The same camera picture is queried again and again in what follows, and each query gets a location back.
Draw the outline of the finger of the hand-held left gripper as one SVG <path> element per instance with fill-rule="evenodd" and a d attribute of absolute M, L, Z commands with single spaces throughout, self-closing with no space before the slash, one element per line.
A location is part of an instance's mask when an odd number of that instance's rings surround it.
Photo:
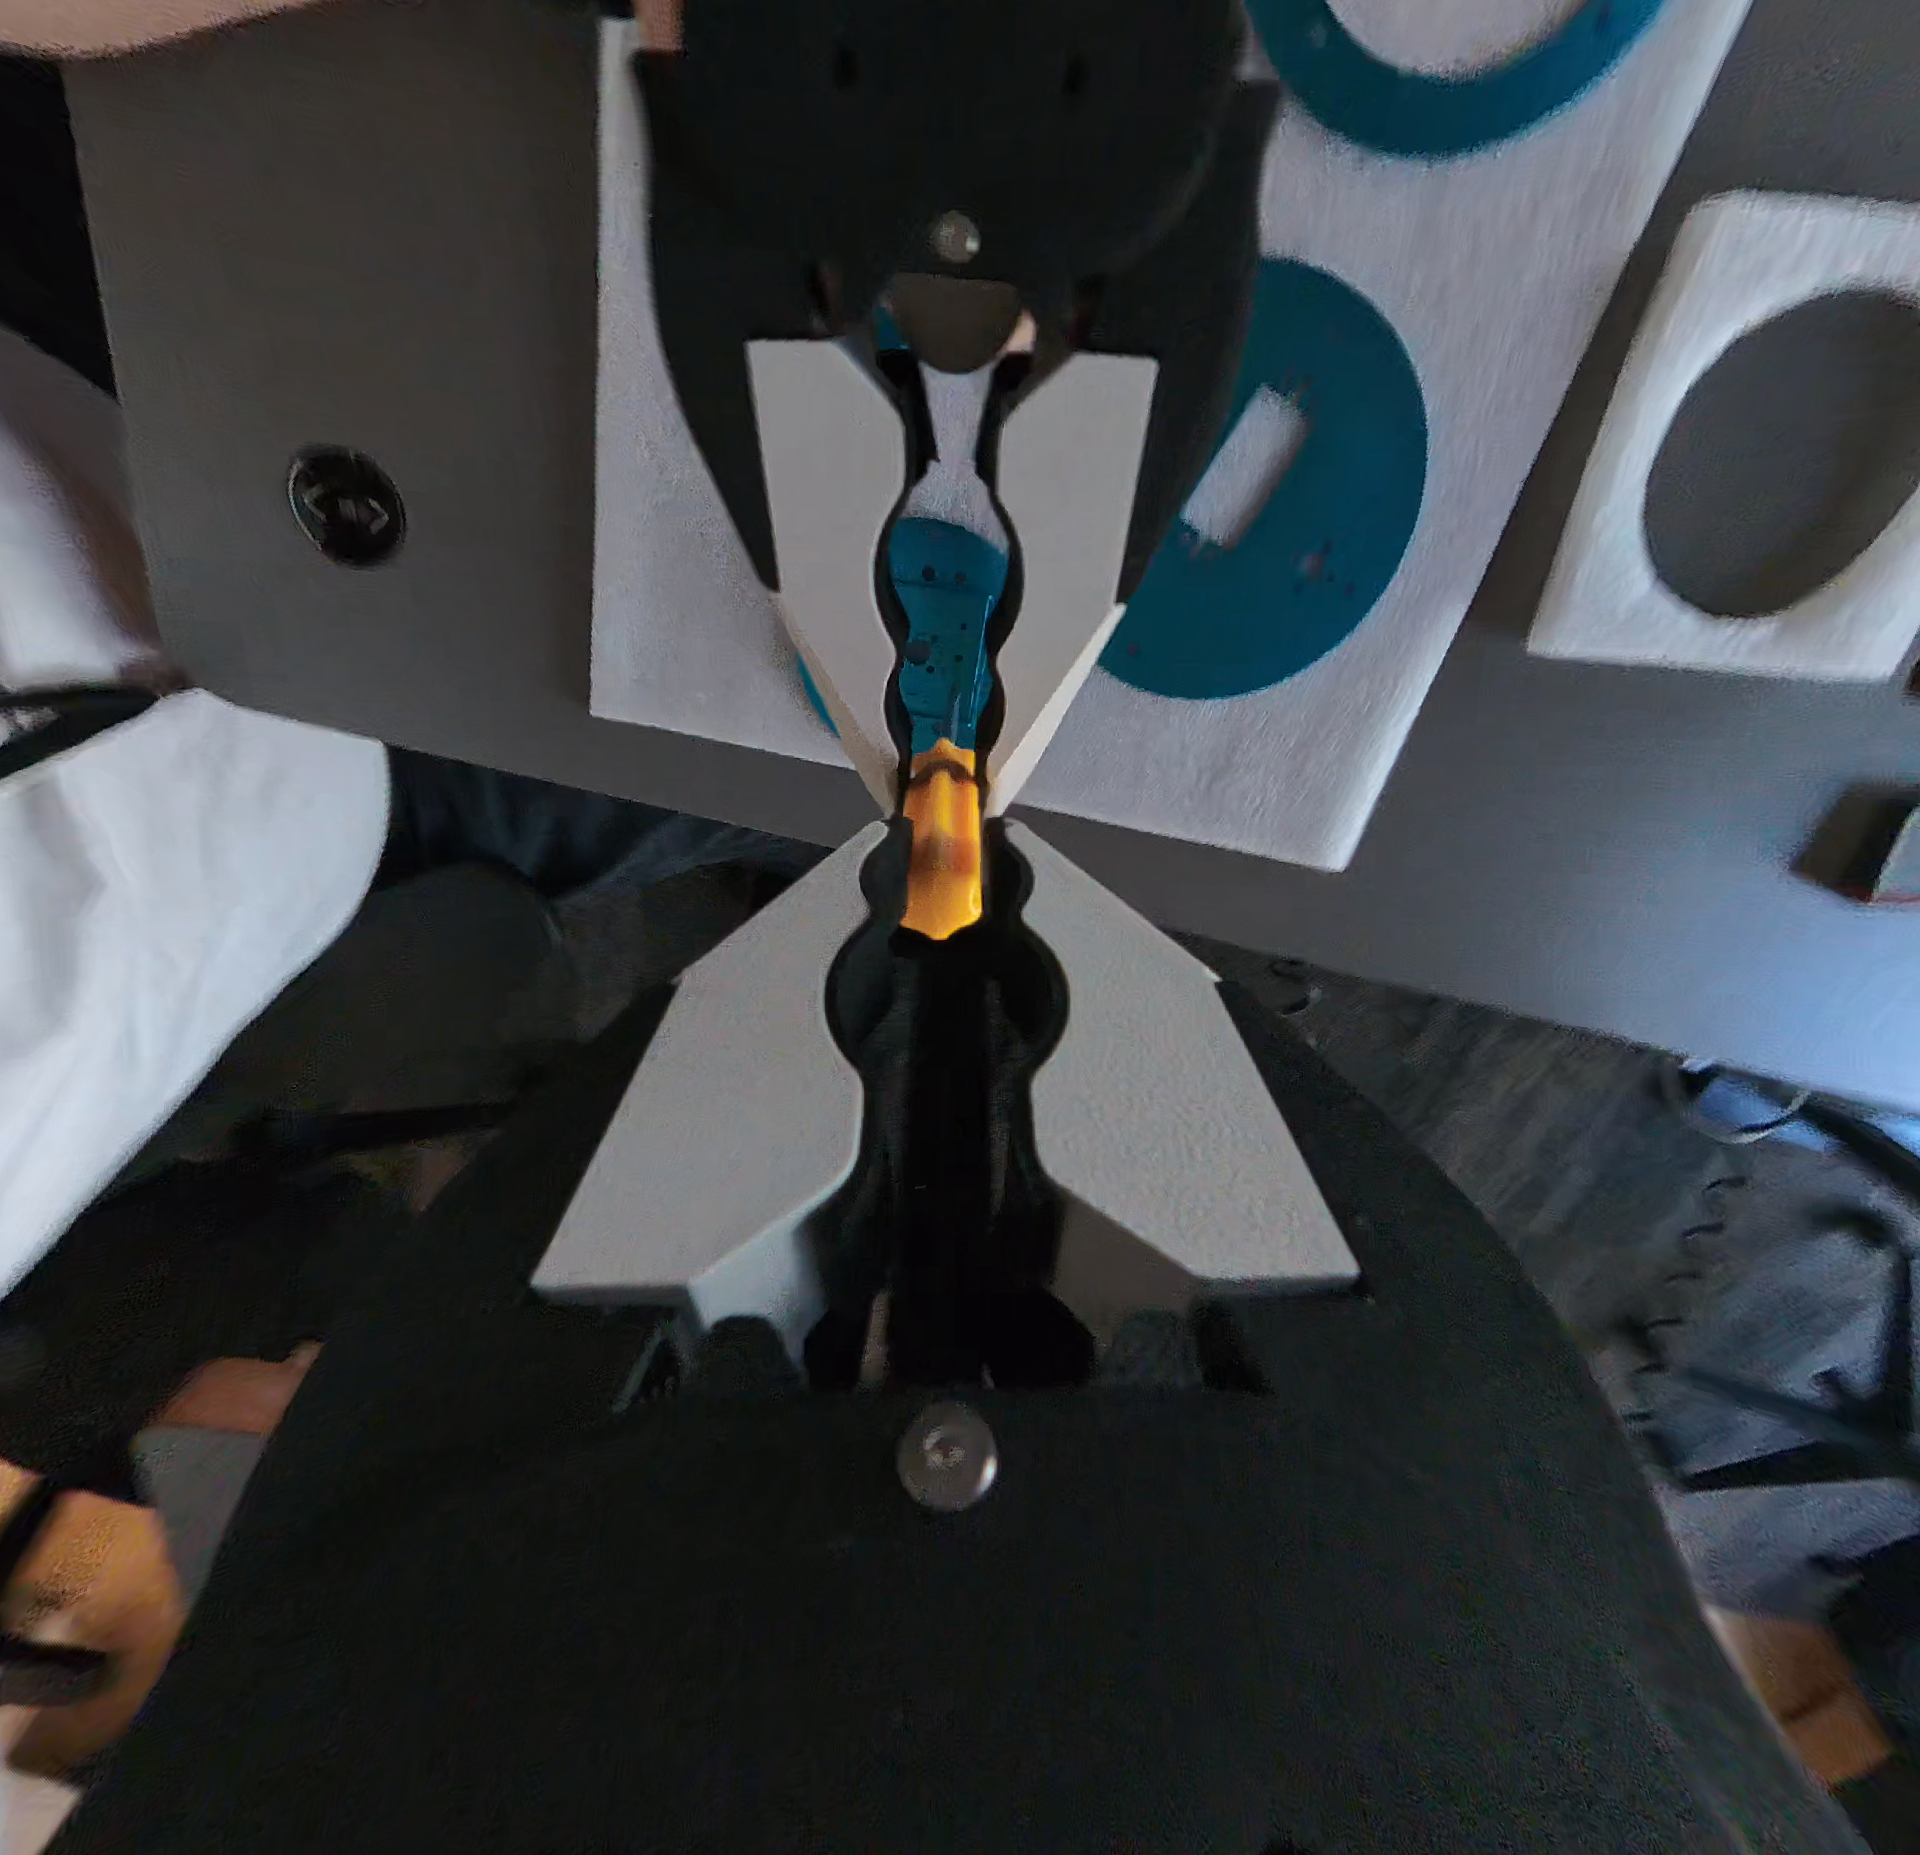
<path fill-rule="evenodd" d="M 985 817 L 1005 817 L 1119 621 L 1118 583 L 1160 366 L 1077 353 L 999 432 L 997 496 L 1020 593 L 995 674 L 1000 727 L 980 750 Z"/>
<path fill-rule="evenodd" d="M 889 691 L 900 647 L 881 610 L 881 547 L 906 496 L 900 405 L 841 342 L 764 337 L 745 358 L 776 607 L 841 750 L 895 817 L 901 759 Z"/>

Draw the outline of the blue round plate with bracket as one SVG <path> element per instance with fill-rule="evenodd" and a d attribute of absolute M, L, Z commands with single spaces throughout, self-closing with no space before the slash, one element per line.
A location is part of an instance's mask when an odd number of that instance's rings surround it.
<path fill-rule="evenodd" d="M 800 593 L 778 595 L 862 772 L 891 780 L 938 738 L 976 745 L 991 695 L 987 628 L 1005 574 L 1005 552 L 966 527 L 901 516 L 881 546 L 855 549 L 850 568 L 830 572 L 815 558 Z"/>

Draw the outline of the person's right hand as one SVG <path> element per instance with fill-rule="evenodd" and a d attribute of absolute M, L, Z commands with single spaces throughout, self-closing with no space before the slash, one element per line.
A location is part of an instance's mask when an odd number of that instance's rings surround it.
<path fill-rule="evenodd" d="M 321 1342 L 303 1339 L 279 1362 L 202 1362 L 148 1424 L 268 1438 L 317 1353 Z M 126 1733 L 179 1640 L 186 1598 L 156 1511 L 86 1493 L 54 1506 L 28 1546 L 22 1588 L 5 1592 L 5 1613 L 22 1617 L 30 1636 L 106 1654 L 95 1696 L 5 1708 L 9 1777 L 77 1789 L 83 1767 Z"/>

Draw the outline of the round black desk control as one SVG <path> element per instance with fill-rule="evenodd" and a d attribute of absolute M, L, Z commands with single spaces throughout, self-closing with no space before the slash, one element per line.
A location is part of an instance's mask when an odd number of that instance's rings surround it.
<path fill-rule="evenodd" d="M 285 504 L 303 538 L 338 570 L 378 570 L 407 536 L 399 487 L 364 449 L 296 449 L 285 467 Z"/>

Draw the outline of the blue disc with rectangular slot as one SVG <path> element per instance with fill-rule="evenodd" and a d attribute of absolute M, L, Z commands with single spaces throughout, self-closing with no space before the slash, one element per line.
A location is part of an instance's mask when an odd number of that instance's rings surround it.
<path fill-rule="evenodd" d="M 1275 689 L 1345 643 L 1393 583 L 1428 483 L 1428 404 L 1403 337 L 1372 300 L 1298 257 L 1264 257 L 1211 470 L 1256 401 L 1296 412 L 1284 466 L 1230 541 L 1169 525 L 1100 656 L 1169 699 Z"/>

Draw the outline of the white foam sheet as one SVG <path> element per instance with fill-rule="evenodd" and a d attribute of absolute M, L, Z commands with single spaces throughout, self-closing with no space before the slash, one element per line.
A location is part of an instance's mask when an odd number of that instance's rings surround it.
<path fill-rule="evenodd" d="M 1428 404 L 1428 483 L 1403 564 L 1356 632 L 1301 676 L 1232 699 L 1169 699 L 1097 669 L 1020 790 L 1022 805 L 1341 869 L 1487 572 L 1599 314 L 1634 251 L 1751 0 L 1320 0 L 1345 37 L 1411 80 L 1488 82 L 1592 33 L 1598 66 L 1530 126 L 1471 154 L 1379 149 L 1287 90 L 1269 136 L 1264 257 L 1362 290 L 1403 337 Z M 1185 510 L 1230 541 L 1296 412 L 1256 401 Z"/>

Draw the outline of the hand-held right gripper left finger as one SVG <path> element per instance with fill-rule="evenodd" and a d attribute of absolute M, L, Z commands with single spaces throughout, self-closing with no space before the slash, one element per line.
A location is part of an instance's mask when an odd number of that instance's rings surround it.
<path fill-rule="evenodd" d="M 862 1082 L 828 974 L 872 915 L 872 820 L 692 963 L 575 1187 L 532 1290 L 766 1320 L 794 1356 L 826 1311 L 808 1225 L 850 1179 Z"/>

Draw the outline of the white foam frame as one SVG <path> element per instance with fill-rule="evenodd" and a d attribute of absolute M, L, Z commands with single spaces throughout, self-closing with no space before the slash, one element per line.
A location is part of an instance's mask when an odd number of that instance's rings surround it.
<path fill-rule="evenodd" d="M 1646 486 L 1692 385 L 1767 321 L 1850 290 L 1917 306 L 1913 202 L 1740 189 L 1687 211 L 1570 498 L 1530 656 L 1820 684 L 1898 674 L 1917 627 L 1917 496 L 1815 592 L 1759 618 L 1683 600 L 1646 546 Z"/>

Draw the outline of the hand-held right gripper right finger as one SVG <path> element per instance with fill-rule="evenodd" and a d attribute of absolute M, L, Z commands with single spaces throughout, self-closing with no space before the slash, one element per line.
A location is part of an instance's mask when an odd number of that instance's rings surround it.
<path fill-rule="evenodd" d="M 1029 1256 L 1093 1350 L 1139 1315 L 1356 1291 L 1219 977 L 1018 819 L 991 825 L 989 919 Z"/>

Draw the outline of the person's white shirt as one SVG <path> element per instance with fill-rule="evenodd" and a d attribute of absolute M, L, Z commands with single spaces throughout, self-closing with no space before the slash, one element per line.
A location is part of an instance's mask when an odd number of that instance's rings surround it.
<path fill-rule="evenodd" d="M 348 925 L 379 742 L 172 684 L 107 393 L 5 331 L 5 691 L 148 686 L 3 785 L 3 1286 Z"/>

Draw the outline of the grey desk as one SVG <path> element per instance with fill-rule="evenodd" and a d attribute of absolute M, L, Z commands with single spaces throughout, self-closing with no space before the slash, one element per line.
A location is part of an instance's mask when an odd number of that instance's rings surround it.
<path fill-rule="evenodd" d="M 874 807 L 830 745 L 588 706 L 594 69 L 520 0 L 364 0 L 66 70 L 158 616 L 247 706 L 840 843 Z M 1524 649 L 1681 221 L 1734 188 L 1915 200 L 1915 0 L 1751 1 L 1349 866 L 1020 817 L 1185 931 L 1915 1108 L 1915 910 L 1792 871 L 1843 790 L 1915 782 L 1906 684 Z M 398 483 L 390 563 L 303 538 L 316 443 Z"/>

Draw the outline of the yellow-handled screwdriver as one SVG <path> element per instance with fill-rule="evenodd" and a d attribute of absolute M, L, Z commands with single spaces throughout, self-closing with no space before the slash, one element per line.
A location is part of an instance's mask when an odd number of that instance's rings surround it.
<path fill-rule="evenodd" d="M 900 812 L 910 829 L 900 925 L 926 940 L 949 940 L 985 910 L 985 820 L 976 758 L 944 735 L 916 753 Z"/>

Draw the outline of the person's dark trousers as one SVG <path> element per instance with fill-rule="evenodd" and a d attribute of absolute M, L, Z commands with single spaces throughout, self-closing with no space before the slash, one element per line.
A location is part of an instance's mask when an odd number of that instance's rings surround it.
<path fill-rule="evenodd" d="M 522 772 L 387 750 L 390 817 L 373 887 L 492 866 L 547 900 L 606 883 L 652 887 L 711 868 L 794 878 L 824 848 Z"/>

